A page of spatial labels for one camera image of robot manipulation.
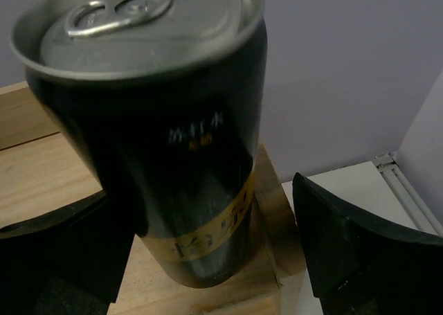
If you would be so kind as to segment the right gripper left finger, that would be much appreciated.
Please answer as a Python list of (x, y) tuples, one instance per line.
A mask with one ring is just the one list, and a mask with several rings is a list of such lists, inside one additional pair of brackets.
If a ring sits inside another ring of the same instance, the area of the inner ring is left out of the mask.
[(103, 191), (1, 228), (2, 314), (106, 314), (134, 229)]

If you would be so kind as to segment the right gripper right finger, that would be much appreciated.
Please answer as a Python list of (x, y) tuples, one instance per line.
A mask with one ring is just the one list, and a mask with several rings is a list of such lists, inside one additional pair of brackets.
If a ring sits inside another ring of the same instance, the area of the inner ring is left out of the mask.
[(441, 314), (442, 238), (374, 215), (295, 174), (293, 202), (324, 314)]

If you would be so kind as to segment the black can yellow label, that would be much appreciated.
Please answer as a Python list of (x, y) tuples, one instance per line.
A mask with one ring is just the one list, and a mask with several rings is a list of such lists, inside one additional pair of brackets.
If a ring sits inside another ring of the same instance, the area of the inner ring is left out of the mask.
[(264, 0), (41, 0), (10, 43), (45, 112), (164, 272), (203, 289), (246, 255)]

